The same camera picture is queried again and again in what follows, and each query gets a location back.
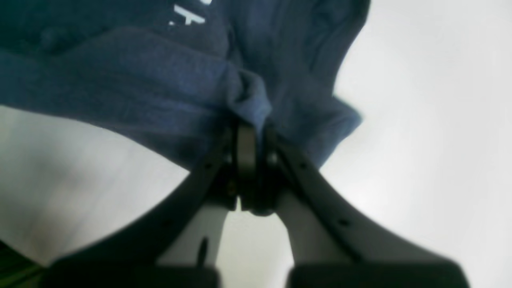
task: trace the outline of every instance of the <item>white background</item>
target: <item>white background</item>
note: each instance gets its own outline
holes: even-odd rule
[[[512,286],[512,2],[374,0],[336,94],[364,116],[321,172],[372,219]],[[0,239],[43,264],[135,219],[186,172],[109,131],[0,107]],[[227,288],[282,287],[275,216],[232,213]]]

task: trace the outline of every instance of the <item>clamp jaw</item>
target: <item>clamp jaw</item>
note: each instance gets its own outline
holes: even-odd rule
[[[346,202],[271,126],[262,138],[258,145],[243,123],[226,131],[166,199],[123,230],[56,261],[41,287],[221,287],[214,264],[237,197],[243,210],[277,213],[286,226],[295,261],[289,288],[468,287],[456,263]]]

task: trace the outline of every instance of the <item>blue sweatshirt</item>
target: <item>blue sweatshirt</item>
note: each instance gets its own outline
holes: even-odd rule
[[[360,123],[332,96],[369,0],[2,0],[0,105],[120,133],[186,169],[236,118],[319,167]]]

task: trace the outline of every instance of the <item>blue fabric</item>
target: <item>blue fabric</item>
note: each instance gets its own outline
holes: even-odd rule
[[[115,131],[186,169],[233,119],[257,129],[269,120],[321,166],[360,123],[332,90],[368,8],[368,0],[3,0],[0,105]],[[199,20],[187,23],[180,9]]]

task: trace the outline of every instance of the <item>green object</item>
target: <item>green object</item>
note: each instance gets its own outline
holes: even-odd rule
[[[44,269],[0,242],[0,288],[37,287]]]

